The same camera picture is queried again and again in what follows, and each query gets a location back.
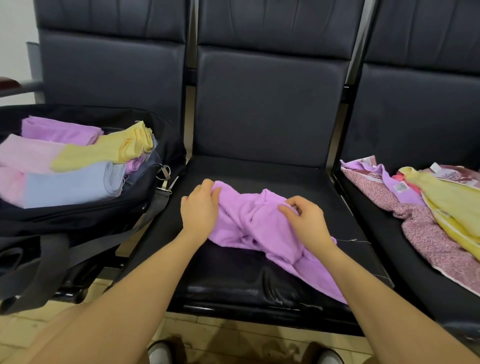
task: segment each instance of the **yellow towel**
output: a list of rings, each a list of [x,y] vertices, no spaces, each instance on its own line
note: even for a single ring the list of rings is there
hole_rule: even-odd
[[[121,132],[102,135],[91,146],[67,144],[53,160],[51,169],[68,172],[102,161],[126,163],[143,152],[150,152],[152,148],[152,130],[139,121]]]
[[[480,260],[480,190],[412,167],[399,172],[422,190],[423,200],[446,234]]]

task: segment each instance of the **chair backrest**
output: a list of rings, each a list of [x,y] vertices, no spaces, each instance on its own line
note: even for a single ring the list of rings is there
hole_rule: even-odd
[[[380,0],[341,158],[480,167],[480,2]]]
[[[182,126],[188,0],[35,0],[46,102]]]
[[[324,167],[364,0],[200,0],[193,153]]]

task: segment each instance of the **white sneaker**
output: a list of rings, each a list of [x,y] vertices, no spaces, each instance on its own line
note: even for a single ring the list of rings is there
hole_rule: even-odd
[[[316,364],[344,364],[340,355],[336,351],[328,348],[323,348]]]
[[[164,340],[155,341],[148,348],[150,364],[173,364],[172,352]]]

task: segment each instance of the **black duffel bag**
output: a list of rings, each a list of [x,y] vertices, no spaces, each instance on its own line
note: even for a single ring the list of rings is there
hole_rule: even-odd
[[[144,121],[157,147],[130,175],[119,197],[97,202],[23,209],[0,205],[0,314],[43,306],[70,268],[120,245],[166,206],[171,185],[185,171],[183,138],[162,117],[136,109],[22,105],[0,108],[0,142],[20,135],[22,119],[39,116],[101,127],[105,133]],[[132,228],[142,215],[140,224]]]

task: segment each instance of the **row of chairs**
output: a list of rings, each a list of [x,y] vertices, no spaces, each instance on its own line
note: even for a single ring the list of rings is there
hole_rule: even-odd
[[[145,109],[183,130],[187,0],[35,5],[48,103]],[[338,161],[376,155],[391,172],[435,161],[480,168],[480,3],[378,0],[330,176],[363,6],[200,0],[193,156],[117,280],[176,236],[180,199],[204,178],[241,193],[268,188],[317,203],[341,249],[477,344],[480,298],[435,271],[405,239],[401,221],[357,190]],[[193,257],[169,309],[362,334],[348,306],[258,252],[211,242]]]

